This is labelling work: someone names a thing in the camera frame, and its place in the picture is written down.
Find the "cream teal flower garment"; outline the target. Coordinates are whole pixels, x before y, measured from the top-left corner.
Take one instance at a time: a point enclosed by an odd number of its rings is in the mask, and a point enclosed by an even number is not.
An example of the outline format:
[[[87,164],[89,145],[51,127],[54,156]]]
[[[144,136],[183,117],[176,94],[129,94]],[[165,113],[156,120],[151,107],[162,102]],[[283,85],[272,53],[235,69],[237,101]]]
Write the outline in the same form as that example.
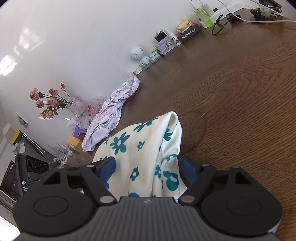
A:
[[[178,165],[181,138],[178,115],[170,111],[108,137],[92,161],[115,158],[115,171],[104,186],[116,199],[124,196],[178,199],[187,190]]]

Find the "clear drinking glass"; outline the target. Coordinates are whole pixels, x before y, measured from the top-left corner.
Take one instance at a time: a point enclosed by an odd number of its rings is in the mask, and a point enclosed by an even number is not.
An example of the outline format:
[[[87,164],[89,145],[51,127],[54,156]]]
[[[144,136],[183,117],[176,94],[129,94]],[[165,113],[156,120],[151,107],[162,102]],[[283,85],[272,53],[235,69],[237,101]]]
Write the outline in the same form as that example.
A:
[[[66,143],[65,145],[62,145],[62,151],[64,153],[64,156],[69,158],[73,157],[75,149],[72,145]]]

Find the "yellow box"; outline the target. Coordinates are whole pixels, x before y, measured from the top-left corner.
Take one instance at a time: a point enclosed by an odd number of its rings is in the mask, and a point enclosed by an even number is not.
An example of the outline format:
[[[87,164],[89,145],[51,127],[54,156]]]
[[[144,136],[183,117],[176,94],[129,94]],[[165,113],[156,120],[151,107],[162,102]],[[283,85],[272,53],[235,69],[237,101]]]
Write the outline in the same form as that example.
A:
[[[72,133],[67,140],[67,143],[74,147],[77,147],[81,144],[81,139],[74,137],[74,133]]]

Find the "purple tissue pack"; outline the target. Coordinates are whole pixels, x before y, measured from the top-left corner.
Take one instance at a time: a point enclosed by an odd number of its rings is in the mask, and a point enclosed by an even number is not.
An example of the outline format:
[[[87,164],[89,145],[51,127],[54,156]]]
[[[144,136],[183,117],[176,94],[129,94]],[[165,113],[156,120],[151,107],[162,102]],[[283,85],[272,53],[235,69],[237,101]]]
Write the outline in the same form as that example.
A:
[[[87,132],[86,128],[81,127],[80,125],[76,125],[74,129],[73,137],[83,140],[86,132]]]

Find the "red white plastic bag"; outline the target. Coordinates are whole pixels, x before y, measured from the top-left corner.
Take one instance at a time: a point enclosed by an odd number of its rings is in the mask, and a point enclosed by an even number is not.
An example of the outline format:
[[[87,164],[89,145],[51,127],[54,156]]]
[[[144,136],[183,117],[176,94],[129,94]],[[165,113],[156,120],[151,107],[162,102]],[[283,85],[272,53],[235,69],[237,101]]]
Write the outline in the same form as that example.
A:
[[[107,100],[107,98],[99,96],[97,98],[93,98],[86,102],[86,110],[83,113],[83,116],[76,118],[77,121],[92,121],[96,114],[100,111],[103,103]]]

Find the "patterned flower vase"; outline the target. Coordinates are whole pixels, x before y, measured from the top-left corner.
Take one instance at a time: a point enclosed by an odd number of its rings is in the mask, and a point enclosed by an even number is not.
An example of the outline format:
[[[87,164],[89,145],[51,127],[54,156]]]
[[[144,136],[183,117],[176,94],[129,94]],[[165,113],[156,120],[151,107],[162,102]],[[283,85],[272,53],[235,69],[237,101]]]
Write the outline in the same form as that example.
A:
[[[77,118],[83,116],[86,110],[86,102],[80,99],[78,96],[74,96],[67,104],[66,108],[71,111]]]

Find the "pink rose bouquet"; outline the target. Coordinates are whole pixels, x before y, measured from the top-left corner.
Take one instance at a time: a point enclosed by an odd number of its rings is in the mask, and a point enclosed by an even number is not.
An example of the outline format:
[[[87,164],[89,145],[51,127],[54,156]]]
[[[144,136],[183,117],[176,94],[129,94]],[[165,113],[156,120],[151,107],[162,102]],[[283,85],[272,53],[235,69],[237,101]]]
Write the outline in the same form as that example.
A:
[[[40,113],[40,118],[52,119],[54,116],[58,115],[59,109],[66,108],[72,98],[67,93],[66,86],[60,83],[60,89],[67,95],[67,99],[59,94],[59,90],[55,88],[49,89],[49,93],[45,94],[40,92],[37,88],[32,89],[29,92],[29,98],[35,102],[38,109],[43,109]]]

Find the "white round robot speaker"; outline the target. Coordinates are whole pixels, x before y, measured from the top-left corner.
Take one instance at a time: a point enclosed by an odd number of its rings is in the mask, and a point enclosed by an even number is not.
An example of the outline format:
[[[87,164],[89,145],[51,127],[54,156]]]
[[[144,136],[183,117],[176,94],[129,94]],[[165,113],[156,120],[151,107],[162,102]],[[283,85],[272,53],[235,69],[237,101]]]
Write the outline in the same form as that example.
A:
[[[149,56],[146,56],[145,50],[141,46],[135,46],[130,50],[129,54],[132,61],[138,62],[142,70],[146,70],[151,66],[152,62]]]

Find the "lavender tin box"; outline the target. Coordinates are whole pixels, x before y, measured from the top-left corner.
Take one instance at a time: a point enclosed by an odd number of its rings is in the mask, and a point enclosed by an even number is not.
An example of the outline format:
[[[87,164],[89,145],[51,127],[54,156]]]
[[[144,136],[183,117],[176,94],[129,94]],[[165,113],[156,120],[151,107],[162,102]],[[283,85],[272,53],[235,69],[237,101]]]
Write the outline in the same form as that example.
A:
[[[159,54],[164,56],[177,45],[169,38],[162,39],[160,42],[156,43],[155,47],[158,50]]]

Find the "small white spray bottle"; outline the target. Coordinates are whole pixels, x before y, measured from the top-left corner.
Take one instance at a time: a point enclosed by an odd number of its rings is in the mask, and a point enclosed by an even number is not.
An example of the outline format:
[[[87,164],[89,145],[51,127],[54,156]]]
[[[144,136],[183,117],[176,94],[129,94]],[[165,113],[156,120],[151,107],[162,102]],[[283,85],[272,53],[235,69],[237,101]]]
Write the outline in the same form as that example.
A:
[[[164,31],[167,34],[167,36],[175,43],[176,46],[182,44],[175,33],[168,30],[167,28],[165,28]]]

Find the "green liquid spray bottle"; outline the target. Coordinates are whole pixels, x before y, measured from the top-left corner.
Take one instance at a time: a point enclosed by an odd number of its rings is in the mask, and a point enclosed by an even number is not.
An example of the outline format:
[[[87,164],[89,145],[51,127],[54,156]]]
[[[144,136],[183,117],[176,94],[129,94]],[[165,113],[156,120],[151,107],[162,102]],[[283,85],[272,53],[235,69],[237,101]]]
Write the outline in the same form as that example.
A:
[[[209,29],[214,26],[214,23],[212,22],[208,14],[205,12],[205,10],[202,8],[203,5],[201,3],[195,4],[193,1],[190,1],[190,4],[194,9],[196,15],[202,21],[202,26],[205,29]]]

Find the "yellow pink sticky notes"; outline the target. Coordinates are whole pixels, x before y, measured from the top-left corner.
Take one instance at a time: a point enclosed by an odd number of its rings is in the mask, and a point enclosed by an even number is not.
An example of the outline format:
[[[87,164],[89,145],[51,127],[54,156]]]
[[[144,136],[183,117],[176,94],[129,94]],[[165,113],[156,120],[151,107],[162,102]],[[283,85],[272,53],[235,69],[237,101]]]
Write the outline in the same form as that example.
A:
[[[184,18],[177,26],[177,31],[179,33],[185,32],[187,29],[189,29],[192,26],[192,21],[189,18]]]

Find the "white power strip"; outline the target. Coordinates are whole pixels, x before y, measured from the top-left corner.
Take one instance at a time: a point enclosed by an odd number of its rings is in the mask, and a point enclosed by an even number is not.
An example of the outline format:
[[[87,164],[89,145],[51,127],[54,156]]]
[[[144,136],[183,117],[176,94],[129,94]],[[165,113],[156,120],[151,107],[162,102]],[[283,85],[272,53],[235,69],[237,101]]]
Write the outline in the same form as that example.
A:
[[[229,10],[234,13],[238,10],[243,9],[243,4],[240,1],[221,1],[222,3],[220,3],[219,1],[205,2],[209,4],[214,12],[214,15],[210,16],[212,22],[215,22],[220,15],[223,15],[223,18],[225,18],[226,15],[230,13]]]

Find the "white usb charger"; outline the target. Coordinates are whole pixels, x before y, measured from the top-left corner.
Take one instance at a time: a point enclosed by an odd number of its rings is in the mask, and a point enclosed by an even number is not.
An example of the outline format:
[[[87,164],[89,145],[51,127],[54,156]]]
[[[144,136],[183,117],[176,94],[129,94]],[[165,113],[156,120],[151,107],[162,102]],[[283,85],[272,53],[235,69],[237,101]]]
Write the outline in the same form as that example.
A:
[[[213,10],[211,9],[211,7],[209,6],[208,3],[206,3],[205,1],[201,1],[201,0],[199,0],[199,2],[201,4],[202,9],[205,11],[205,13],[208,16],[213,16],[214,15]]]

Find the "white wall socket strip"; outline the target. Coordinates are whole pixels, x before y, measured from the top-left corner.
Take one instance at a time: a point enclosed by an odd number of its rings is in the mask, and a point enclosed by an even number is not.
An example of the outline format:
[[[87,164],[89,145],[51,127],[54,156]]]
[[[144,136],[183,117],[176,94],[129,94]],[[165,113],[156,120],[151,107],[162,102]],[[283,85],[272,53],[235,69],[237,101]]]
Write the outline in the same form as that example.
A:
[[[138,76],[141,72],[143,71],[143,69],[140,66],[137,66],[135,68],[135,70],[132,72],[135,76]]]

